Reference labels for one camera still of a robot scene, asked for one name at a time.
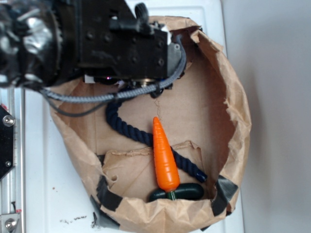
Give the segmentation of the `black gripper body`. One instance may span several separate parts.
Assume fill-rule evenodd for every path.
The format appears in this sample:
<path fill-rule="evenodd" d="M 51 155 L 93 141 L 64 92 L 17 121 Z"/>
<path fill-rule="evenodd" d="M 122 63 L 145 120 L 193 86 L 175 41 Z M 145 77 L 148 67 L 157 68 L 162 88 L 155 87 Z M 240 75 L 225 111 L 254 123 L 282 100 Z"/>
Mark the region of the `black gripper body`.
<path fill-rule="evenodd" d="M 180 38 L 150 21 L 143 3 L 131 11 L 123 0 L 60 0 L 60 77 L 88 75 L 104 84 L 147 85 L 180 76 Z"/>

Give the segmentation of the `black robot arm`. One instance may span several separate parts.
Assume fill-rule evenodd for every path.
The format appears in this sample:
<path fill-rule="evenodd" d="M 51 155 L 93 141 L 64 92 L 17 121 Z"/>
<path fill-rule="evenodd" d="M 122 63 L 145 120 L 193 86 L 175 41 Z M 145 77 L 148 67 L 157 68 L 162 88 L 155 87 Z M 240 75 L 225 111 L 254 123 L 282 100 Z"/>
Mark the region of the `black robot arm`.
<path fill-rule="evenodd" d="M 181 44 L 123 0 L 10 0 L 0 6 L 2 87 L 58 86 L 87 75 L 106 85 L 161 81 Z"/>

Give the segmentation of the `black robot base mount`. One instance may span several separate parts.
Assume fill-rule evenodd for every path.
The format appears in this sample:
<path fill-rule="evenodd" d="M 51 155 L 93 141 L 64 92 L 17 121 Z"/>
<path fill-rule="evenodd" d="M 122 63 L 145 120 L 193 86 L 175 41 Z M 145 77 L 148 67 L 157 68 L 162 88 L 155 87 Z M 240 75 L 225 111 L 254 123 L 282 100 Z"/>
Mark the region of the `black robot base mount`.
<path fill-rule="evenodd" d="M 14 117 L 0 105 L 0 180 L 14 166 Z"/>

